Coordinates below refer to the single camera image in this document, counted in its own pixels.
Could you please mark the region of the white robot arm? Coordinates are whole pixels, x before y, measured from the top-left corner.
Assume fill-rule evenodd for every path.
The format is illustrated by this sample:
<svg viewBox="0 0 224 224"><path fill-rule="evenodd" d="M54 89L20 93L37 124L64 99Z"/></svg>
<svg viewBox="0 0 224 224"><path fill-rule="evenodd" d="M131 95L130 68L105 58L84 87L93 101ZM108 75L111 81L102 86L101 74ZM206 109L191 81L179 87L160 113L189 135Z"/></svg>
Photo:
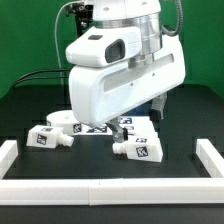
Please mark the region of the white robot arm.
<svg viewBox="0 0 224 224"><path fill-rule="evenodd" d="M159 0L94 0L93 27L66 49L75 118L107 125L119 143L122 114L149 100L160 110L185 78L180 30L166 30L160 13Z"/></svg>

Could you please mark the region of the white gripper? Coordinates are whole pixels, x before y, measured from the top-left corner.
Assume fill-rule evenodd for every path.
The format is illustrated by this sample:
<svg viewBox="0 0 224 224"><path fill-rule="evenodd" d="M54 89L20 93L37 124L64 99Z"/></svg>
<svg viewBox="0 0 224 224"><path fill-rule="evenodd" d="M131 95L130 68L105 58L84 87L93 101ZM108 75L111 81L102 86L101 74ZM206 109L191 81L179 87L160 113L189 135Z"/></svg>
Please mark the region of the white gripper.
<svg viewBox="0 0 224 224"><path fill-rule="evenodd" d="M100 69L75 66L69 76L75 118L91 127L106 123L113 140L124 142L128 130L116 117L154 98L149 117L159 123L167 100L164 92L182 84L185 78L179 37L164 35L162 41L163 48L154 54L154 61L143 67L129 69L127 61Z"/></svg>

